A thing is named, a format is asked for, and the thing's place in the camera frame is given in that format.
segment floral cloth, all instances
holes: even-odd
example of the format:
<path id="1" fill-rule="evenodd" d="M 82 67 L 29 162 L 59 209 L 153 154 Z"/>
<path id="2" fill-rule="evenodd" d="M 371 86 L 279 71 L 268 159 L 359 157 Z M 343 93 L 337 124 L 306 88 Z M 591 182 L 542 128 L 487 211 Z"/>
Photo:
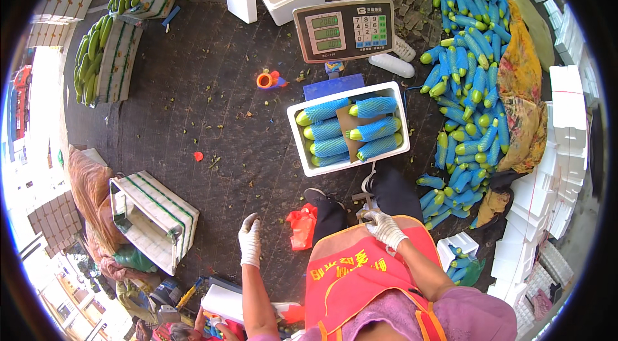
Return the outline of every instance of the floral cloth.
<path id="1" fill-rule="evenodd" d="M 511 39 L 498 67 L 500 99 L 510 132 L 510 148 L 498 171 L 530 173 L 538 165 L 547 142 L 547 106 L 541 101 L 541 64 L 519 8 L 508 0 Z M 504 212 L 509 194 L 488 191 L 478 210 L 477 227 Z"/>

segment red truck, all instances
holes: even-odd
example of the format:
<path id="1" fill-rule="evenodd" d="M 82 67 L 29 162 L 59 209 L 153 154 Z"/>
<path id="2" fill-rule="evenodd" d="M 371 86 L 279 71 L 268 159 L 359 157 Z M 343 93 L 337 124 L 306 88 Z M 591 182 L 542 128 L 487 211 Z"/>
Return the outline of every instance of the red truck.
<path id="1" fill-rule="evenodd" d="M 28 92 L 32 82 L 32 65 L 26 65 L 19 69 L 13 80 L 12 106 L 15 115 L 14 140 L 23 138 L 26 131 L 26 123 L 30 120 L 28 108 Z"/>

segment scale display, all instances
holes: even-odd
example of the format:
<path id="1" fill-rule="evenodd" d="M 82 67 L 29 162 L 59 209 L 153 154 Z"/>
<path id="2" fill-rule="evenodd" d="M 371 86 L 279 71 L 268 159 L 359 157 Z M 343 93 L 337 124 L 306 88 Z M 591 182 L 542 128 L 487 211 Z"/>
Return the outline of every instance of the scale display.
<path id="1" fill-rule="evenodd" d="M 350 0 L 294 9 L 307 63 L 366 58 L 393 49 L 391 0 Z"/>

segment pink shirt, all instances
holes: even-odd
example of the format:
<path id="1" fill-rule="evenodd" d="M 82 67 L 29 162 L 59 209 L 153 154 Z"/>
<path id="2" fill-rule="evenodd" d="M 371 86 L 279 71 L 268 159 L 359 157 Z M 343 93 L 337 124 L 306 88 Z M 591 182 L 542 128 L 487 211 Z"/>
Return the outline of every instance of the pink shirt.
<path id="1" fill-rule="evenodd" d="M 515 312 L 506 302 L 483 294 L 473 287 L 454 287 L 434 302 L 434 313 L 449 341 L 514 340 L 517 336 Z M 416 305 L 401 291 L 387 290 L 350 321 L 342 330 L 344 340 L 353 340 L 372 321 L 388 322 L 411 341 L 422 341 L 414 315 Z M 318 327 L 308 329 L 302 341 L 319 341 Z M 251 337 L 250 341 L 278 341 L 275 336 Z"/>

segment red plastic bag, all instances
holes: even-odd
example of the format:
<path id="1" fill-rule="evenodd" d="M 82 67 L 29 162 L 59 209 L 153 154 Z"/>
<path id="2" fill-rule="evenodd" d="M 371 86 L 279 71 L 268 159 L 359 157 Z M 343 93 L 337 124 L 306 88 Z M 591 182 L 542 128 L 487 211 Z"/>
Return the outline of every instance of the red plastic bag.
<path id="1" fill-rule="evenodd" d="M 292 250 L 306 250 L 313 246 L 313 229 L 318 219 L 318 208 L 307 203 L 300 211 L 292 211 L 286 218 L 294 235 L 290 237 Z"/>

